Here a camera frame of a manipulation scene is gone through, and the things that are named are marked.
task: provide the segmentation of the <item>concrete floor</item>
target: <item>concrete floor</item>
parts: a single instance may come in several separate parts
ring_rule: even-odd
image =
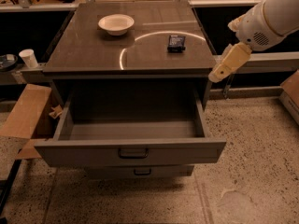
[[[0,112],[0,126],[8,112]],[[227,145],[191,177],[91,181],[79,169],[22,161],[8,223],[299,223],[299,126],[277,97],[210,100]],[[0,178],[25,140],[0,137]]]

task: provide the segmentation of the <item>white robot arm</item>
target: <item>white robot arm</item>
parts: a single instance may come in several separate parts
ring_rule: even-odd
[[[269,49],[299,30],[299,0],[263,0],[228,26],[240,42],[224,50],[208,76],[212,82],[234,73],[249,60],[253,50]]]

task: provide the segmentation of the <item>paper cup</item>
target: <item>paper cup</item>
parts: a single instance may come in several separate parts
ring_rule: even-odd
[[[38,67],[35,52],[32,49],[24,49],[19,53],[19,56],[29,68]]]

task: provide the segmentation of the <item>closed drawer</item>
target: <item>closed drawer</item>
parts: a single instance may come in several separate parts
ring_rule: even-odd
[[[78,83],[54,139],[36,149],[49,166],[158,166],[216,162],[194,80]]]
[[[189,176],[192,174],[193,168],[193,165],[150,167],[99,167],[86,168],[85,171],[90,179],[114,179]]]

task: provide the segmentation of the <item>black handle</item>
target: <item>black handle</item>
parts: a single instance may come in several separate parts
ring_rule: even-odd
[[[147,148],[145,149],[145,153],[142,155],[123,155],[121,154],[121,149],[119,149],[119,157],[121,159],[134,159],[134,160],[145,159],[148,157],[148,155],[149,155],[149,150]]]
[[[148,171],[137,171],[134,169],[134,175],[151,175],[151,169],[149,168]]]

